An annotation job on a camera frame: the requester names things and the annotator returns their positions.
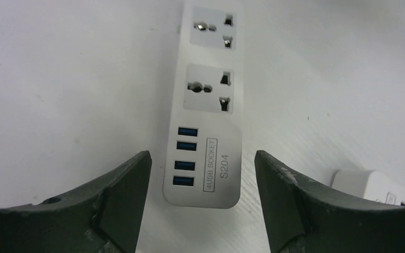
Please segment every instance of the white power strip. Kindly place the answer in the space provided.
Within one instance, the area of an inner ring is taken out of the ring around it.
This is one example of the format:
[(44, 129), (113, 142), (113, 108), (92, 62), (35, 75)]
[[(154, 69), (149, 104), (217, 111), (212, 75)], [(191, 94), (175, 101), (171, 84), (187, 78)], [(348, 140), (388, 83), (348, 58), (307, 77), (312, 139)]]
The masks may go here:
[(177, 206), (230, 208), (240, 197), (243, 9), (186, 1), (163, 194)]
[(405, 187), (380, 171), (339, 171), (332, 188), (363, 199), (405, 206)]

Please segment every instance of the power strip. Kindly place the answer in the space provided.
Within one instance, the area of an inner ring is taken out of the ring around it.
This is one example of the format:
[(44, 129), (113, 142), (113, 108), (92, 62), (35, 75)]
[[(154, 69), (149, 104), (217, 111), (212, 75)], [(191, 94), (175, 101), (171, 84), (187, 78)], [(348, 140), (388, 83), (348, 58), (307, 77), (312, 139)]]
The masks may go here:
[(163, 181), (173, 205), (230, 208), (239, 200), (243, 48), (237, 1), (186, 1)]
[(332, 188), (363, 199), (405, 206), (405, 187), (380, 171), (339, 171)]

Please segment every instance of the extension socket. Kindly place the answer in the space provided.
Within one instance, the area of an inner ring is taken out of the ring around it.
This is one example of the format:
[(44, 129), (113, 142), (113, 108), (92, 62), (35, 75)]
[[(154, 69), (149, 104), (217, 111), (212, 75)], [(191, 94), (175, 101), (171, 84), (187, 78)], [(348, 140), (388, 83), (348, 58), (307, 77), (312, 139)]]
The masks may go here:
[(379, 171), (339, 171), (332, 188), (363, 199), (405, 206), (405, 188)]
[(186, 1), (163, 181), (176, 206), (230, 208), (240, 197), (243, 10)]

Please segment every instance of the universal socket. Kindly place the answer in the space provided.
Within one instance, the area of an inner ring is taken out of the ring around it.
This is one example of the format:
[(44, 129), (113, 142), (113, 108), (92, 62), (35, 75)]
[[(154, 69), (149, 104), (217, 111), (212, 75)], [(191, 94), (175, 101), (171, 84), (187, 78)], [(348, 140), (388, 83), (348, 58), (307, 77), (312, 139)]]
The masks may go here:
[(236, 15), (217, 9), (195, 7), (190, 43), (200, 46), (235, 49)]
[(163, 180), (173, 205), (230, 208), (240, 197), (242, 17), (236, 0), (185, 3)]
[(234, 71), (218, 67), (190, 64), (186, 72), (184, 108), (206, 112), (232, 113), (234, 98)]

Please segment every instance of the white table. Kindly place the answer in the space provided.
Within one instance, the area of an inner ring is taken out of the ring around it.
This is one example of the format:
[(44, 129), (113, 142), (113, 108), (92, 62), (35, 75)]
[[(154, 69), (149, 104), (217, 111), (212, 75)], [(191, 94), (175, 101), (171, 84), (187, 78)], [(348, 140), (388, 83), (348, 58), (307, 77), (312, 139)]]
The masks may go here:
[(269, 252), (258, 149), (325, 184), (366, 169), (405, 186), (405, 1), (244, 2), (242, 197), (211, 210), (161, 191), (181, 0), (0, 0), (0, 207), (150, 150), (138, 252), (250, 253)]

